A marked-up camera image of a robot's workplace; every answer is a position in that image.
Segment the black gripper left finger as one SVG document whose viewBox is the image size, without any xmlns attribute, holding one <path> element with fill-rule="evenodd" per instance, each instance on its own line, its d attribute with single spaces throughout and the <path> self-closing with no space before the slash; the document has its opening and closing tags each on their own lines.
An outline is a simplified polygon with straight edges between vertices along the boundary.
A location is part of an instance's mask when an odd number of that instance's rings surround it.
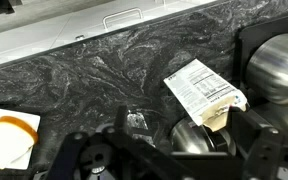
<svg viewBox="0 0 288 180">
<path fill-rule="evenodd" d="M 128 107 L 120 106 L 113 124 L 93 135 L 67 135 L 47 172 L 47 180 L 158 180 L 149 143 L 128 133 Z"/>
</svg>

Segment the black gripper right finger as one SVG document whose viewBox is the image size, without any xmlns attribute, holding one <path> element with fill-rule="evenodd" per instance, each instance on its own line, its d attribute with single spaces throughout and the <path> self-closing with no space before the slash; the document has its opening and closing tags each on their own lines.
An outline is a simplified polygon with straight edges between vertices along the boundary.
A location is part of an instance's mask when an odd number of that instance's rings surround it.
<svg viewBox="0 0 288 180">
<path fill-rule="evenodd" d="M 243 180 L 282 180 L 280 168 L 288 171 L 288 134 L 263 122 L 253 110 L 232 108 L 229 129 L 244 162 Z"/>
</svg>

